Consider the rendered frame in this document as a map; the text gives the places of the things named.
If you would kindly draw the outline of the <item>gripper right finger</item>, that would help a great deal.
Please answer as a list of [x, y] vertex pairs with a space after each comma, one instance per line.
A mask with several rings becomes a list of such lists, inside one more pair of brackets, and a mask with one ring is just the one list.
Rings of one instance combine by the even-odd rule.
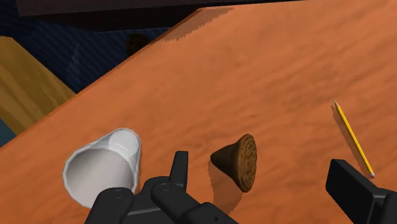
[[397, 192], [377, 187], [345, 160], [331, 160], [326, 191], [353, 224], [397, 224]]

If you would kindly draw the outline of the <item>yellow-brown wooden furniture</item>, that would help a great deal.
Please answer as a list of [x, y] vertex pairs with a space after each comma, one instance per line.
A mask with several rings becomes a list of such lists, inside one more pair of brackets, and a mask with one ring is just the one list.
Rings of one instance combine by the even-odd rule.
[[0, 119], [16, 135], [73, 96], [13, 38], [0, 36]]

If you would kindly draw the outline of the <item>white paper cup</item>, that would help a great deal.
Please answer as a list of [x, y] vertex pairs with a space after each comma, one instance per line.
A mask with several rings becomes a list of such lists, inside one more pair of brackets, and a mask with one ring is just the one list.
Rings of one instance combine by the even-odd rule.
[[141, 140], [119, 128], [77, 149], [65, 162], [62, 179], [68, 194], [91, 208], [98, 194], [112, 187], [135, 192], [139, 185]]

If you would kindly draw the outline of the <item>brown cone-shaped object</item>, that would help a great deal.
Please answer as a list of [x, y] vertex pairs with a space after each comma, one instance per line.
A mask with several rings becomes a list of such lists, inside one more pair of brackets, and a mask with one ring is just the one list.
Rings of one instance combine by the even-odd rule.
[[235, 143], [215, 151], [210, 159], [242, 192], [252, 189], [256, 176], [257, 147], [251, 134], [245, 134]]

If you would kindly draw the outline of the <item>yellow pencil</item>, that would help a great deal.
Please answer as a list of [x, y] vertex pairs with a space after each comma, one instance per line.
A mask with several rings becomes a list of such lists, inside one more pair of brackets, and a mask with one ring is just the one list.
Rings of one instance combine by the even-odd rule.
[[375, 173], [369, 164], [368, 159], [366, 158], [361, 145], [358, 142], [357, 137], [355, 136], [342, 108], [337, 103], [337, 101], [333, 101], [333, 106], [331, 107], [333, 110], [333, 117], [338, 125], [350, 151], [352, 152], [355, 160], [357, 161], [361, 172], [368, 179], [372, 179], [375, 177]]

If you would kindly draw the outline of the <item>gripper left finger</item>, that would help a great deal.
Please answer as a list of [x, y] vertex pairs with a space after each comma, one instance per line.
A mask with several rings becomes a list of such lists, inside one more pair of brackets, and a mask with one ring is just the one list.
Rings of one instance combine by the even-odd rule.
[[175, 152], [170, 174], [148, 179], [136, 195], [125, 187], [98, 194], [84, 224], [238, 224], [186, 192], [188, 152]]

